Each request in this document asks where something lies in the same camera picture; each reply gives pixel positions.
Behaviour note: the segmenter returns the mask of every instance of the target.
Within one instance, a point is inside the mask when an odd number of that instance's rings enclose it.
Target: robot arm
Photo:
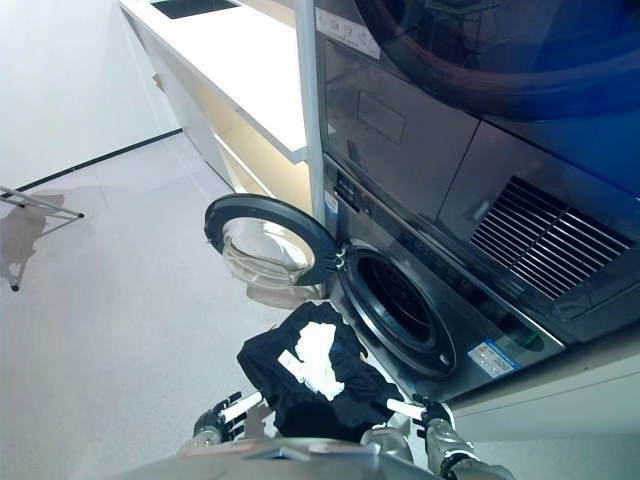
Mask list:
[[[473,445],[455,431],[453,414],[445,404],[422,397],[414,400],[425,407],[421,419],[414,421],[425,429],[420,436],[425,439],[429,470],[446,480],[514,480],[506,468],[478,459]]]

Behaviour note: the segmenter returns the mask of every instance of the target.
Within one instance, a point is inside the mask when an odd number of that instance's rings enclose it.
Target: dryer vent grille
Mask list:
[[[632,245],[517,177],[487,212],[471,243],[552,300]]]

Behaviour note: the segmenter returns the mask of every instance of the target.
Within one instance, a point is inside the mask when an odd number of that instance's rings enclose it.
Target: label sticker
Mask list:
[[[370,57],[380,59],[380,47],[363,25],[316,8],[316,29]]]
[[[331,195],[331,192],[324,191],[324,204],[334,215],[338,214],[338,199]]]
[[[520,366],[502,352],[491,340],[485,340],[469,352],[469,357],[491,378],[518,370]]]

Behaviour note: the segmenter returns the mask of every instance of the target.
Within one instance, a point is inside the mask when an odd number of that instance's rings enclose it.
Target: white cabinet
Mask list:
[[[120,3],[212,168],[237,192],[311,213],[295,30],[247,6],[171,20]]]

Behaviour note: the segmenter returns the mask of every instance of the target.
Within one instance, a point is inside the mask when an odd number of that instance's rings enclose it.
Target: white countertop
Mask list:
[[[172,20],[148,0],[120,5],[291,162],[305,160],[293,28],[247,6]]]

